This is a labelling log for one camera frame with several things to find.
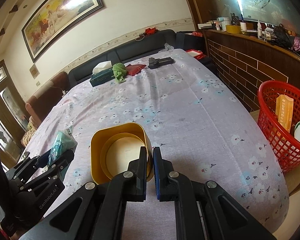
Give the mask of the red ribbon decoration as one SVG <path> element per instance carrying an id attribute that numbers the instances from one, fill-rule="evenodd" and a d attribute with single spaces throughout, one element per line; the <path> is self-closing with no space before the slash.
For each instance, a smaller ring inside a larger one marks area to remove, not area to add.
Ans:
<path id="1" fill-rule="evenodd" d="M 154 28 L 147 28 L 145 29 L 145 32 L 143 33 L 145 36 L 149 36 L 149 35 L 153 35 L 157 32 L 157 28 L 154 27 Z"/>

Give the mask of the wooden brick-pattern counter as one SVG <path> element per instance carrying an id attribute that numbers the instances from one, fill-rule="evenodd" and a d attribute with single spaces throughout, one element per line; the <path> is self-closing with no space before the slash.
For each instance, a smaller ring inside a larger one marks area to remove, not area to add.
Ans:
<path id="1" fill-rule="evenodd" d="M 258 110 L 257 91 L 269 80 L 300 89 L 300 56 L 254 37 L 217 30 L 202 31 L 218 77 L 247 111 Z"/>

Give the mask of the black leather sofa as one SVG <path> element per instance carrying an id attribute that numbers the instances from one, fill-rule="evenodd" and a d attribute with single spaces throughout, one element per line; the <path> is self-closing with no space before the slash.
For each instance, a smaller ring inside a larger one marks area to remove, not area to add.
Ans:
<path id="1" fill-rule="evenodd" d="M 186 31 L 175 32 L 171 29 L 157 31 L 141 40 L 131 40 L 112 48 L 104 53 L 89 59 L 85 63 L 79 64 L 68 74 L 70 87 L 73 88 L 79 83 L 90 79 L 93 68 L 100 62 L 111 61 L 112 63 L 127 63 L 142 57 L 158 53 L 165 48 L 165 44 L 173 46 L 175 49 L 184 51 L 194 49 L 207 54 L 204 37 L 194 36 Z"/>

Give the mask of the black handbag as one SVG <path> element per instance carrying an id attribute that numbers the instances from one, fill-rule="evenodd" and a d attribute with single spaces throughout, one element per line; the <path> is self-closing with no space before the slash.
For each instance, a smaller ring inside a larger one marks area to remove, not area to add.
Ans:
<path id="1" fill-rule="evenodd" d="M 287 34 L 282 24 L 279 24 L 278 26 L 274 27 L 273 34 L 275 36 L 273 42 L 276 46 L 286 48 L 286 49 L 292 48 L 293 45 L 290 41 L 289 35 Z"/>

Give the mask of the red foil packet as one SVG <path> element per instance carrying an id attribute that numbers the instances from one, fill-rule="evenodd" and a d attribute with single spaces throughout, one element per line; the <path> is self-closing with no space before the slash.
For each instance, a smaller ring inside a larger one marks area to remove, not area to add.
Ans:
<path id="1" fill-rule="evenodd" d="M 129 64 L 126 66 L 126 71 L 128 75 L 135 76 L 136 74 L 139 74 L 139 72 L 141 72 L 145 67 L 145 64 Z"/>

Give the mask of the yellow tape roll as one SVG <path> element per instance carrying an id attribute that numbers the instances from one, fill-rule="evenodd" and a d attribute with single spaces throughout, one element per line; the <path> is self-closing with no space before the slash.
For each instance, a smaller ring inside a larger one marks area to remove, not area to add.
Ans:
<path id="1" fill-rule="evenodd" d="M 241 27 L 239 25 L 226 25 L 226 32 L 230 34 L 241 34 Z"/>

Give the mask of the floral lilac tablecloth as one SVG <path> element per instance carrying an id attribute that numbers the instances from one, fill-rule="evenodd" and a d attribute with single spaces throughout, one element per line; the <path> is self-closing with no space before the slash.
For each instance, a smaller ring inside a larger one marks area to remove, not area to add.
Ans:
<path id="1" fill-rule="evenodd" d="M 77 148 L 57 208 L 91 181 L 91 139 L 104 128 L 140 124 L 152 146 L 189 179 L 214 180 L 275 232 L 285 220 L 289 196 L 275 155 L 239 98 L 181 49 L 161 53 L 174 64 L 143 69 L 124 83 L 71 89 L 45 118 L 26 150 L 32 157 L 51 148 L 58 131 L 73 128 Z"/>

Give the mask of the dark green tissue box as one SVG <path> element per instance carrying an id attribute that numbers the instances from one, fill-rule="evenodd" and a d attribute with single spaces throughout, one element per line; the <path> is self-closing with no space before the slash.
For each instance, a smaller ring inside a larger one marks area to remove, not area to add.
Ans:
<path id="1" fill-rule="evenodd" d="M 113 79 L 115 79 L 113 70 L 109 68 L 102 70 L 97 74 L 92 74 L 90 78 L 90 84 L 92 85 L 92 87 L 96 87 Z"/>

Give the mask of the wooden glass door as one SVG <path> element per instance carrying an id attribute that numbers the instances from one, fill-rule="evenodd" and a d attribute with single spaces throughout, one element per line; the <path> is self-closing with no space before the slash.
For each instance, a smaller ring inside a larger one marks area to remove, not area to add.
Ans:
<path id="1" fill-rule="evenodd" d="M 21 143 L 30 115 L 17 91 L 5 62 L 0 61 L 0 160 L 11 168 L 19 161 L 25 146 Z"/>

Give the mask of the red plastic basket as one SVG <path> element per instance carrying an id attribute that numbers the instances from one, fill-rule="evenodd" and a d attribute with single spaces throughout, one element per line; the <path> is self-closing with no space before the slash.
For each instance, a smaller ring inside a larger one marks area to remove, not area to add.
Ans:
<path id="1" fill-rule="evenodd" d="M 292 127 L 300 122 L 300 89 L 272 80 L 263 82 L 258 89 L 260 112 L 257 124 L 268 140 L 282 172 L 286 173 L 300 165 L 300 141 L 279 123 L 280 115 L 275 109 L 280 95 L 293 99 Z"/>

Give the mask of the framed horse painting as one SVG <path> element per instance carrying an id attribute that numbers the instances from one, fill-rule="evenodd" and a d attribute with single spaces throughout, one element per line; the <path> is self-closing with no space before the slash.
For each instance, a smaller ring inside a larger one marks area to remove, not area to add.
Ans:
<path id="1" fill-rule="evenodd" d="M 102 8 L 102 0 L 45 0 L 21 30 L 31 60 L 36 62 L 61 35 Z"/>

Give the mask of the white dropper bottle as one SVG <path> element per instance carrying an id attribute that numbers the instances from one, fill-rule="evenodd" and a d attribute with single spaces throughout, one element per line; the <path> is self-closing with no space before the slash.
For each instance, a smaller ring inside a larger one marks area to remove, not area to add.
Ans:
<path id="1" fill-rule="evenodd" d="M 262 25 L 261 25 L 260 21 L 258 21 L 258 23 L 257 23 L 257 36 L 258 36 L 258 39 L 262 39 Z"/>

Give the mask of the teal wet wipes pack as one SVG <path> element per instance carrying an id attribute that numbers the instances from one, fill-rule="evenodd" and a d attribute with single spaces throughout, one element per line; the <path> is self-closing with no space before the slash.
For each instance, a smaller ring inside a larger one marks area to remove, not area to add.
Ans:
<path id="1" fill-rule="evenodd" d="M 78 142 L 73 136 L 73 126 L 58 131 L 51 147 L 51 151 L 48 158 L 48 165 L 51 166 L 64 152 L 67 150 L 75 151 Z"/>

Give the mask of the orange cardboard box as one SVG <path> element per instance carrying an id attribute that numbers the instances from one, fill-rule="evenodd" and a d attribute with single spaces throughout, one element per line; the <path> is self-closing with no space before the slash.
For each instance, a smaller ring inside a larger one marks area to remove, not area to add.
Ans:
<path id="1" fill-rule="evenodd" d="M 276 98 L 275 114 L 277 116 L 279 124 L 287 132 L 290 132 L 290 128 L 292 125 L 293 105 L 294 99 L 287 95 L 280 94 Z"/>

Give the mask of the red gift box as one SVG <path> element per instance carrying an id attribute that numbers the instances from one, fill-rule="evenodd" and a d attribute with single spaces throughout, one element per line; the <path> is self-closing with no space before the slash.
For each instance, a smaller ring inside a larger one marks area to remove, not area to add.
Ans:
<path id="1" fill-rule="evenodd" d="M 189 49 L 186 51 L 191 57 L 194 57 L 197 60 L 206 58 L 207 56 L 200 50 Z"/>

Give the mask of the green knitted cloth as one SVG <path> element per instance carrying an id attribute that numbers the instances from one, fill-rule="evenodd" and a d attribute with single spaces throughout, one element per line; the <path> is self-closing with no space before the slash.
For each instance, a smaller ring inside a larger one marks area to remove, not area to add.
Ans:
<path id="1" fill-rule="evenodd" d="M 112 66 L 113 74 L 117 83 L 124 83 L 127 75 L 126 67 L 123 63 L 116 63 Z"/>

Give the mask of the yellow plastic box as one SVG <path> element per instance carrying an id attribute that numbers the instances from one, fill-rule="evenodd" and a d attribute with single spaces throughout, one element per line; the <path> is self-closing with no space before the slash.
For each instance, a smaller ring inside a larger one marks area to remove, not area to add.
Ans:
<path id="1" fill-rule="evenodd" d="M 128 170 L 130 161 L 139 158 L 140 149 L 146 148 L 147 181 L 153 176 L 153 150 L 143 127 L 135 122 L 97 131 L 90 142 L 91 177 L 97 184 L 112 180 Z"/>

